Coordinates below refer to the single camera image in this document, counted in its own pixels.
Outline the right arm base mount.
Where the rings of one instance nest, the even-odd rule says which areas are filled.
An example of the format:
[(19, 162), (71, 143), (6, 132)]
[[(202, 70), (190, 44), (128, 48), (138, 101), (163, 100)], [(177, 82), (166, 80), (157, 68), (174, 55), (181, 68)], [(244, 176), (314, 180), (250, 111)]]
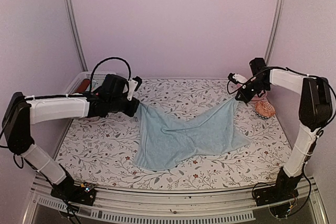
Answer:
[(253, 189), (251, 194), (257, 206), (274, 204), (285, 200), (295, 199), (299, 196), (296, 189), (292, 191), (279, 191), (275, 186)]

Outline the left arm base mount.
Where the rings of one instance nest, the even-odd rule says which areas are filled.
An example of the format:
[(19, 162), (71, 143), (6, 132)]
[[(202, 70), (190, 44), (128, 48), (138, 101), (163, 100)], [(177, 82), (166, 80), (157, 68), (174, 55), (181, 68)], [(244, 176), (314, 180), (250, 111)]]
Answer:
[(86, 206), (93, 206), (96, 194), (97, 191), (95, 189), (75, 185), (72, 182), (62, 182), (59, 185), (53, 184), (50, 193), (52, 197)]

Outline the light blue towel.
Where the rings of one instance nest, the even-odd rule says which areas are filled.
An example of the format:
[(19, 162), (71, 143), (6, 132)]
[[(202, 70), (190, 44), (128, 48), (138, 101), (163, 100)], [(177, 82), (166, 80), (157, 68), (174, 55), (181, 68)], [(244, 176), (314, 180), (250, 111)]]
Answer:
[(234, 126), (238, 101), (224, 103), (186, 121), (140, 104), (140, 144), (135, 166), (152, 171), (171, 169), (195, 155), (222, 155), (250, 144)]

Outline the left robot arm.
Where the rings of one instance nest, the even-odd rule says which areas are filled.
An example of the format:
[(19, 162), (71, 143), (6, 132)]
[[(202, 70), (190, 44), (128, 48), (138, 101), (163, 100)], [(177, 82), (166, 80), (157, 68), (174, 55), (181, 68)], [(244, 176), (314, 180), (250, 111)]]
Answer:
[(35, 144), (31, 125), (68, 118), (105, 118), (118, 112), (133, 117), (140, 103), (133, 94), (141, 83), (140, 77), (127, 80), (108, 74), (100, 87), (82, 93), (27, 97), (16, 92), (2, 120), (1, 136), (6, 140), (4, 147), (47, 177), (67, 200), (73, 200), (78, 195), (73, 178)]

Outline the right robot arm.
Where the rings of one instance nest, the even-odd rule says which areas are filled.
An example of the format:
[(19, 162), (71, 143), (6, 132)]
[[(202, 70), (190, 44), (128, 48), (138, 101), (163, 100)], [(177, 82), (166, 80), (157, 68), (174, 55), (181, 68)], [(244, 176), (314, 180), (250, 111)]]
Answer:
[(299, 133), (291, 155), (280, 169), (271, 196), (284, 200), (303, 176), (304, 165), (310, 159), (324, 128), (335, 118), (332, 102), (335, 91), (327, 78), (299, 73), (289, 68), (268, 67), (263, 58), (255, 58), (249, 66), (252, 77), (231, 73), (228, 78), (239, 87), (234, 91), (238, 101), (248, 103), (255, 95), (279, 86), (300, 95)]

